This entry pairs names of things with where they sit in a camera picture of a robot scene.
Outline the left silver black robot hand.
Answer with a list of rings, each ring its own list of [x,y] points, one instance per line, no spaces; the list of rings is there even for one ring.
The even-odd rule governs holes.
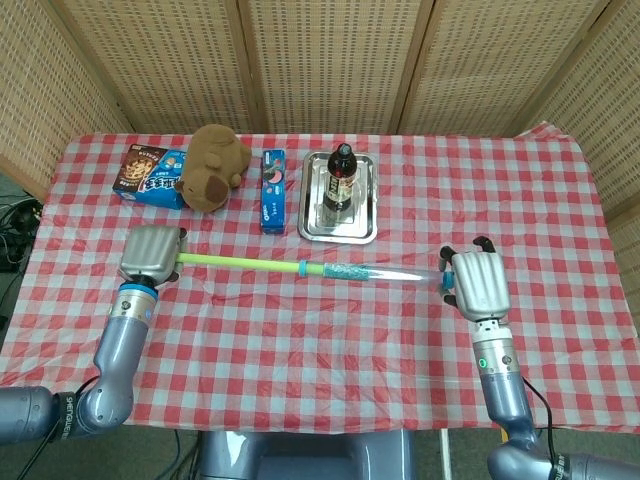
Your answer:
[[[127,235],[119,273],[127,281],[158,287],[179,279],[187,230],[182,227],[144,225]]]

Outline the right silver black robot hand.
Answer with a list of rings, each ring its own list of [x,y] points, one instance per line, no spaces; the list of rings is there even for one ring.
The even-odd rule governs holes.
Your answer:
[[[479,250],[456,252],[450,246],[440,249],[439,293],[468,321],[499,321],[511,308],[502,257],[486,236],[476,237],[473,244]]]

